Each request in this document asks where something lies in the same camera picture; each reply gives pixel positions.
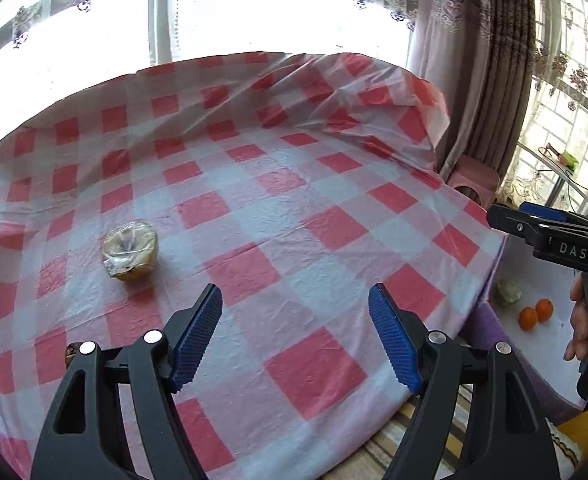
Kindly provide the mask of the person right hand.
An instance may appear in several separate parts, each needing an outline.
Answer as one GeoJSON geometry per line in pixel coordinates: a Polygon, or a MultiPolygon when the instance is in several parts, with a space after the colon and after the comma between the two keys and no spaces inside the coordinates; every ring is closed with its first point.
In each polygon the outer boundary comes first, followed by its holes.
{"type": "Polygon", "coordinates": [[[573,336],[566,346],[563,359],[565,361],[574,359],[582,361],[588,353],[588,311],[586,309],[585,291],[581,273],[577,275],[571,287],[570,299],[574,302],[570,317],[573,336]]]}

